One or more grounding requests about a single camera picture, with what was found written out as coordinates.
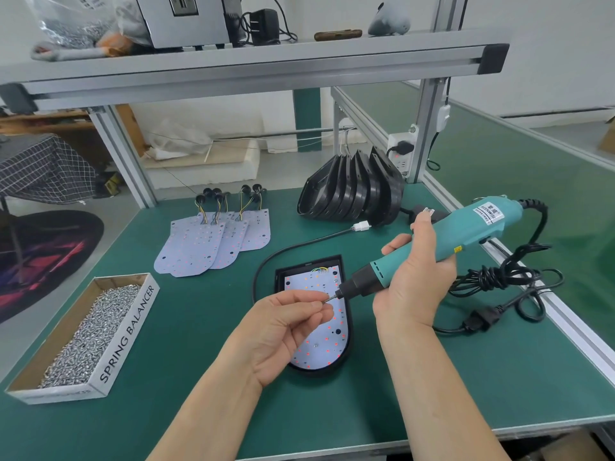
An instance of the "black end cap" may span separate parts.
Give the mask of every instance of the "black end cap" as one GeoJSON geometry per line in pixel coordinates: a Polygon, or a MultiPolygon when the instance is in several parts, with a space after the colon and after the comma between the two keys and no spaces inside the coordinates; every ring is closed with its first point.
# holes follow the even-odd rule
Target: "black end cap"
{"type": "Polygon", "coordinates": [[[495,74],[502,72],[504,60],[508,54],[510,44],[493,44],[488,45],[483,50],[483,56],[480,59],[478,74],[495,74]]]}

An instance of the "power cord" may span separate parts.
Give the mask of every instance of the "power cord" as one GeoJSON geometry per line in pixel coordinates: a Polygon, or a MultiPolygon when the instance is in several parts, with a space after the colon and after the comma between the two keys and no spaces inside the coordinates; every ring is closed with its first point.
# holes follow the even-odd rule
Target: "power cord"
{"type": "Polygon", "coordinates": [[[529,242],[519,246],[509,255],[506,250],[489,240],[489,244],[506,255],[502,264],[499,267],[487,267],[483,265],[479,271],[472,269],[468,270],[465,275],[457,277],[448,292],[455,297],[469,297],[481,291],[491,291],[496,288],[506,289],[509,286],[525,286],[526,288],[510,301],[503,304],[473,310],[469,317],[466,318],[458,328],[444,329],[434,326],[436,332],[444,334],[471,334],[479,330],[487,331],[495,325],[504,312],[511,307],[515,308],[519,317],[528,322],[540,322],[546,317],[545,305],[540,295],[547,290],[562,285],[565,279],[563,273],[557,269],[538,270],[519,265],[519,262],[527,254],[546,251],[551,248],[550,245],[537,242],[547,224],[547,206],[543,202],[535,199],[523,199],[520,200],[519,203],[524,209],[535,209],[541,213],[540,223],[536,227],[529,242]],[[537,281],[543,280],[545,271],[554,273],[558,277],[557,280],[550,285],[536,286],[537,281]],[[521,304],[527,298],[534,299],[537,309],[536,313],[530,314],[523,309],[521,304]]]}
{"type": "MultiPolygon", "coordinates": [[[[290,29],[288,29],[288,21],[286,20],[286,13],[284,13],[284,10],[282,9],[281,4],[278,2],[278,0],[273,0],[273,1],[275,1],[275,4],[277,5],[277,7],[280,8],[280,12],[282,13],[282,18],[284,20],[284,26],[286,27],[286,30],[283,30],[282,28],[280,29],[280,34],[283,34],[283,35],[287,36],[288,37],[287,40],[289,40],[291,42],[296,42],[297,40],[299,40],[299,37],[297,36],[296,33],[290,32],[290,29]]],[[[250,30],[249,26],[248,26],[248,30],[246,30],[244,25],[243,25],[244,22],[247,25],[247,22],[245,21],[245,15],[246,14],[250,14],[250,13],[247,12],[247,13],[242,14],[242,16],[241,16],[241,18],[242,18],[241,26],[242,26],[242,29],[245,30],[246,34],[250,35],[251,34],[251,30],[250,30]]],[[[270,44],[278,44],[279,40],[270,41],[268,43],[270,43],[270,44]]],[[[253,43],[248,42],[247,40],[244,41],[244,42],[241,42],[241,44],[253,45],[253,43]]]]}
{"type": "Polygon", "coordinates": [[[282,253],[284,253],[286,251],[289,251],[291,249],[295,249],[296,247],[309,246],[310,244],[319,243],[321,241],[326,241],[328,239],[335,238],[337,236],[342,236],[342,235],[345,235],[347,233],[352,233],[354,231],[366,231],[366,230],[368,230],[370,228],[371,228],[371,226],[370,226],[369,223],[367,223],[366,221],[362,221],[362,222],[353,224],[350,228],[348,228],[346,230],[338,231],[336,233],[332,233],[330,235],[323,236],[323,237],[316,238],[316,239],[312,239],[312,240],[305,241],[305,242],[302,242],[302,243],[293,244],[292,246],[283,247],[279,251],[274,252],[272,255],[267,257],[263,262],[261,262],[260,265],[258,265],[258,268],[257,268],[256,272],[254,273],[254,278],[252,279],[252,303],[257,302],[257,280],[258,280],[258,274],[261,273],[261,270],[263,270],[263,267],[265,266],[265,264],[267,262],[269,262],[271,259],[273,259],[275,256],[280,255],[280,254],[282,254],[282,253]]]}

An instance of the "green workbench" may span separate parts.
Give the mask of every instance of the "green workbench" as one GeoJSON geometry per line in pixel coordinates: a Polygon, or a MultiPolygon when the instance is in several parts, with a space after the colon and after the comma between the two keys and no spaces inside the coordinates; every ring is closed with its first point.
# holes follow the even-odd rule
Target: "green workbench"
{"type": "MultiPolygon", "coordinates": [[[[3,460],[142,460],[154,447],[228,334],[250,308],[253,272],[281,247],[347,227],[309,221],[295,212],[299,190],[267,193],[271,242],[242,253],[230,267],[176,279],[154,273],[160,293],[110,394],[98,400],[27,406],[0,394],[3,460]]],[[[439,207],[422,185],[406,188],[404,205],[439,207]]],[[[91,277],[153,271],[172,220],[195,214],[192,199],[163,201],[141,210],[58,315],[2,383],[32,356],[91,277]]],[[[380,247],[407,231],[400,216],[387,227],[350,233],[290,251],[261,272],[258,296],[273,292],[274,270],[341,254],[347,272],[380,255],[380,247]]],[[[460,271],[486,263],[478,247],[458,256],[460,271]]],[[[436,322],[457,326],[470,308],[496,304],[516,291],[468,300],[447,299],[436,322]]],[[[294,459],[405,447],[406,434],[382,355],[371,298],[351,301],[354,348],[334,374],[307,378],[285,370],[265,389],[239,458],[294,459]]],[[[489,332],[442,337],[442,343],[489,425],[500,436],[527,434],[615,418],[615,390],[549,320],[530,324],[514,312],[489,332]]]]}
{"type": "MultiPolygon", "coordinates": [[[[419,91],[389,82],[344,86],[366,116],[386,134],[403,133],[416,118],[419,91]]],[[[430,158],[442,165],[432,176],[463,205],[473,198],[506,194],[549,205],[541,237],[553,249],[527,257],[537,268],[555,267],[566,282],[556,291],[565,304],[615,349],[615,165],[538,133],[451,102],[451,118],[430,158]]],[[[529,213],[507,229],[508,247],[526,243],[537,224],[529,213]]],[[[573,327],[583,328],[575,318],[573,327]]],[[[602,354],[614,354],[587,333],[602,354]]]]}

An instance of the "left hand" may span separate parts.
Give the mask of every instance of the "left hand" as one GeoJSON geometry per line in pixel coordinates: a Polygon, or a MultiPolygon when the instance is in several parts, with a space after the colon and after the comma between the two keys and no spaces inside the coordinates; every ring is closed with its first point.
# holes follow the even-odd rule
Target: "left hand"
{"type": "Polygon", "coordinates": [[[333,318],[320,291],[290,289],[257,301],[231,333],[221,354],[249,365],[257,381],[269,385],[297,347],[321,323],[333,318]]]}

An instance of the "gray cloth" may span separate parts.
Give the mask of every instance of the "gray cloth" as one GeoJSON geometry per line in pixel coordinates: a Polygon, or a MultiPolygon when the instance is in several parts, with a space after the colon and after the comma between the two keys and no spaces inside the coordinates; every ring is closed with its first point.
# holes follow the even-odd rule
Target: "gray cloth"
{"type": "Polygon", "coordinates": [[[96,171],[54,134],[11,136],[0,144],[0,196],[69,204],[94,196],[96,171]]]}

